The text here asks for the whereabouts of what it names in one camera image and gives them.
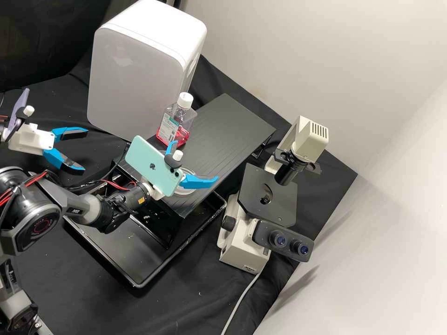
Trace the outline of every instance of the grooved black plate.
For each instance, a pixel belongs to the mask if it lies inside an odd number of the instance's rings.
[[[210,101],[198,109],[197,114],[188,142],[180,147],[182,163],[199,176],[217,175],[219,180],[212,188],[196,190],[188,196],[174,195],[162,199],[183,218],[275,131],[227,94]],[[166,149],[154,136],[149,143],[159,150]],[[141,175],[125,160],[120,167],[136,180],[140,179]]]

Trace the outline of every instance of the smartphone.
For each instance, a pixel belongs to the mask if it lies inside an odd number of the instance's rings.
[[[139,135],[130,144],[126,162],[165,196],[171,196],[183,178],[181,169],[172,169],[164,155]]]

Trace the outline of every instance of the red cable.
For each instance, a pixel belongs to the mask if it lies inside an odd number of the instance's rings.
[[[129,191],[128,188],[121,187],[121,186],[119,186],[118,184],[115,184],[113,181],[108,181],[108,180],[105,180],[105,179],[100,179],[100,180],[103,181],[103,182],[108,183],[109,185],[112,185],[113,187],[115,187],[115,188],[117,188],[117,189],[119,189],[119,190],[122,190],[122,191]]]
[[[2,195],[0,195],[0,200],[1,200],[5,195],[7,195],[8,192],[11,192],[11,188],[8,188],[5,192],[3,192]]]
[[[36,178],[34,178],[34,179],[30,180],[29,182],[27,182],[27,183],[25,184],[25,186],[28,187],[28,186],[30,186],[31,184],[34,184],[34,183],[35,183],[36,181],[38,181],[39,179],[42,179],[46,174],[47,174],[46,171],[42,172],[42,173],[41,173],[40,175],[38,175]],[[6,193],[7,191],[8,191],[8,190],[6,190],[6,191],[0,196],[0,199],[5,195],[5,193]],[[11,196],[9,195],[9,196],[6,197],[5,199],[1,200],[1,201],[0,201],[0,207],[2,207],[4,204],[6,204],[10,198],[11,198]]]

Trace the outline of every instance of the microscope stage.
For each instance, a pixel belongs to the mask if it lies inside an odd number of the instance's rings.
[[[238,202],[255,218],[293,226],[297,219],[298,186],[291,182],[279,185],[275,175],[247,163]]]

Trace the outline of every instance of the label sticker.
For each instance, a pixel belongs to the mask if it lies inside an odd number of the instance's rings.
[[[253,274],[257,273],[257,270],[256,270],[256,269],[251,268],[251,267],[249,267],[248,265],[244,265],[243,268],[244,268],[244,270],[247,271],[247,272],[250,272],[250,273],[253,273]]]
[[[158,137],[160,137],[164,142],[170,143],[176,137],[178,126],[178,122],[165,113],[160,125]]]

